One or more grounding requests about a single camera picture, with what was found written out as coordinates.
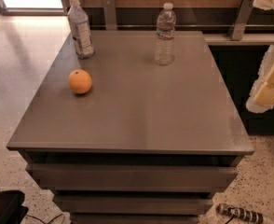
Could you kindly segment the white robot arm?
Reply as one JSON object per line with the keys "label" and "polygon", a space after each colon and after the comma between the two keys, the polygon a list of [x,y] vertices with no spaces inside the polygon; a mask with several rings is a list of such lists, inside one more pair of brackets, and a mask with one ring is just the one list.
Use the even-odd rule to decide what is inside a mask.
{"label": "white robot arm", "polygon": [[[254,0],[253,6],[263,10],[274,9],[274,0]],[[270,45],[258,71],[246,108],[253,113],[264,113],[274,107],[274,45]]]}

